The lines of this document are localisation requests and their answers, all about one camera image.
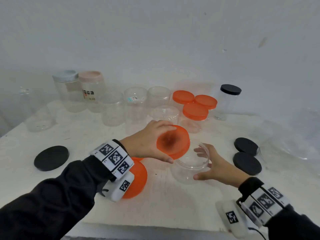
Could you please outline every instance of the person's left hand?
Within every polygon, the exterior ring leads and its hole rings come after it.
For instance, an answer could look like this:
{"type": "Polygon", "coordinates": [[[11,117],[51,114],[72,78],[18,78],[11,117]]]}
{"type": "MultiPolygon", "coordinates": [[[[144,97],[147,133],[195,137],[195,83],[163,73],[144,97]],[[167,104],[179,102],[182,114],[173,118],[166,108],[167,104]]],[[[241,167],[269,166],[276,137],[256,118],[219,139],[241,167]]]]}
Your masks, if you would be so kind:
{"type": "Polygon", "coordinates": [[[120,142],[125,147],[130,157],[151,157],[172,164],[174,160],[157,149],[158,137],[163,133],[177,129],[172,125],[173,123],[170,121],[152,120],[144,129],[132,136],[120,140],[120,142]]]}

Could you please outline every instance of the black lid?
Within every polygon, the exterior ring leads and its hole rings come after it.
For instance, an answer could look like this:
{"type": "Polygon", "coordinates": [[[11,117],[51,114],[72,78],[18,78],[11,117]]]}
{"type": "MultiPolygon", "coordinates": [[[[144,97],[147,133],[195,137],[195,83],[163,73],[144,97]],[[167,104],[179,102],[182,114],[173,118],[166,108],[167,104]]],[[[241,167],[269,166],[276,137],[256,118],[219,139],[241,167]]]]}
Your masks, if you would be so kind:
{"type": "Polygon", "coordinates": [[[224,93],[231,94],[231,95],[239,95],[241,93],[241,88],[231,84],[223,84],[220,87],[220,90],[224,93]]]}
{"type": "Polygon", "coordinates": [[[250,176],[257,175],[262,170],[260,162],[254,156],[245,152],[237,152],[233,156],[233,163],[238,169],[250,176]]]}
{"type": "Polygon", "coordinates": [[[252,140],[244,137],[239,137],[234,141],[234,146],[239,152],[246,152],[252,156],[257,155],[258,145],[252,140]]]}
{"type": "Polygon", "coordinates": [[[69,158],[66,147],[56,145],[40,152],[34,159],[34,166],[40,171],[51,171],[63,165],[69,158]]]}

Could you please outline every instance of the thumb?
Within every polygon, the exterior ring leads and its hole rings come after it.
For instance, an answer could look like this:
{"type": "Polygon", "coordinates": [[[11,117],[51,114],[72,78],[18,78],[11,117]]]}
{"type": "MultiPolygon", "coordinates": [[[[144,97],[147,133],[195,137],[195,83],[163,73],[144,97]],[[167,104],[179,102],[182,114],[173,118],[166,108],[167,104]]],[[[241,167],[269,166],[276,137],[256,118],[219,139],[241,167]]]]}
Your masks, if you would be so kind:
{"type": "Polygon", "coordinates": [[[206,172],[200,172],[193,176],[194,180],[209,180],[213,179],[210,170],[206,172]]]}
{"type": "Polygon", "coordinates": [[[164,153],[160,150],[156,150],[153,153],[152,157],[155,159],[158,159],[160,161],[171,163],[171,164],[173,164],[173,162],[174,162],[174,160],[170,156],[168,156],[166,153],[164,153]]]}

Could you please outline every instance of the light blue lid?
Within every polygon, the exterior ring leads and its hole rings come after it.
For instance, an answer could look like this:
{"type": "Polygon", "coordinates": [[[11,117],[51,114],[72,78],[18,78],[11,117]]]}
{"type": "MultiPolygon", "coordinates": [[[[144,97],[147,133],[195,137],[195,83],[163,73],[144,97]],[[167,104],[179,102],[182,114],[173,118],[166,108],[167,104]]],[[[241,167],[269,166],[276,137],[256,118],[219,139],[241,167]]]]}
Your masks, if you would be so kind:
{"type": "Polygon", "coordinates": [[[57,83],[72,82],[78,79],[78,73],[74,70],[64,70],[54,73],[52,78],[57,83]]]}

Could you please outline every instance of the black cable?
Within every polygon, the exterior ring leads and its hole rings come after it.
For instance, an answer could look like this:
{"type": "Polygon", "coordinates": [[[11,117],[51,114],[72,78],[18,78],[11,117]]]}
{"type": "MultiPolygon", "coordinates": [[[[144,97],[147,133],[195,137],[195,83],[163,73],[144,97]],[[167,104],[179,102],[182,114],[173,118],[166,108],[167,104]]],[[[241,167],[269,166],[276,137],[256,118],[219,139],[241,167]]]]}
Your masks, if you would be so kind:
{"type": "Polygon", "coordinates": [[[266,240],[266,238],[264,237],[264,235],[262,235],[261,232],[259,232],[259,230],[257,230],[256,228],[253,228],[253,227],[248,227],[249,230],[254,230],[254,231],[257,231],[262,237],[264,240],[266,240]]]}

